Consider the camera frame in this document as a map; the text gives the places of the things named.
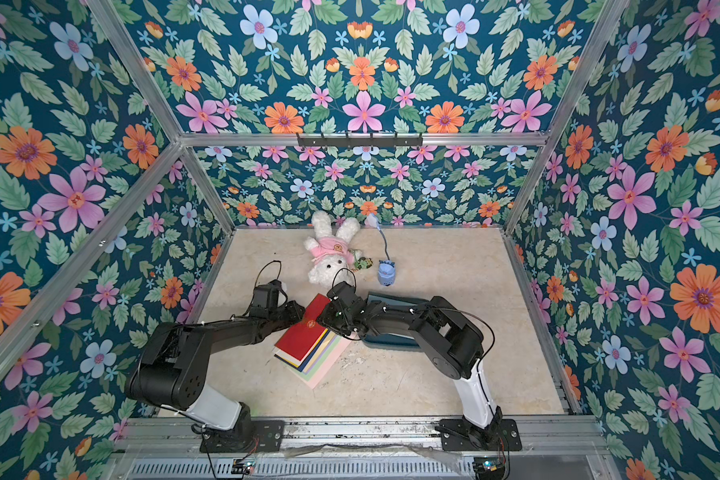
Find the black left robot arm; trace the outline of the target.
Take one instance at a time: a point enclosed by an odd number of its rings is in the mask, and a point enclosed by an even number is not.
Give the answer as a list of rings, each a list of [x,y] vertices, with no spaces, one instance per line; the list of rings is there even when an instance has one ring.
[[[242,316],[210,323],[162,324],[143,347],[126,383],[126,396],[212,430],[231,432],[249,409],[207,383],[211,357],[259,344],[299,323],[304,313],[302,305],[288,298],[283,284],[272,280],[253,289]]]

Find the red envelope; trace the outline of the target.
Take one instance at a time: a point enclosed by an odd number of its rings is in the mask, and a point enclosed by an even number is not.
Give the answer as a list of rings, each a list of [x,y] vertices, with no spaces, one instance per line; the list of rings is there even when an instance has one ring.
[[[326,336],[328,330],[319,323],[319,318],[329,303],[329,298],[318,294],[305,308],[303,320],[288,328],[275,343],[275,349],[301,359],[305,354]]]

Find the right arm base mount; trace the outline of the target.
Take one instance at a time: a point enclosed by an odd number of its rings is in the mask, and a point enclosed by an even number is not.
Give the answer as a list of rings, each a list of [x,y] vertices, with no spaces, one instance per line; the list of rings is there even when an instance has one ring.
[[[466,420],[441,419],[435,426],[440,434],[444,451],[509,451],[522,450],[522,441],[514,419],[505,418],[498,408],[492,422],[485,428],[479,428]]]

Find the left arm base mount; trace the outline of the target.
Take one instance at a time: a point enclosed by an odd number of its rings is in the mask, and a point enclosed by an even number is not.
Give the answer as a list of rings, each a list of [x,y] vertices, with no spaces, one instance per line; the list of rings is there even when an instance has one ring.
[[[230,430],[204,427],[200,451],[209,454],[272,453],[280,450],[284,438],[283,420],[255,420],[250,407],[242,403],[238,419]]]

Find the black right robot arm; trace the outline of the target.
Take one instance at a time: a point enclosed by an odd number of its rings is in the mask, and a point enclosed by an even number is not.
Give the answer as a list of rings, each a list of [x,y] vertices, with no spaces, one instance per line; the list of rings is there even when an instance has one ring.
[[[487,382],[483,330],[469,315],[441,296],[420,302],[368,295],[345,282],[327,294],[318,323],[353,340],[384,335],[413,340],[434,367],[455,383],[463,418],[481,431],[497,426],[502,411]]]

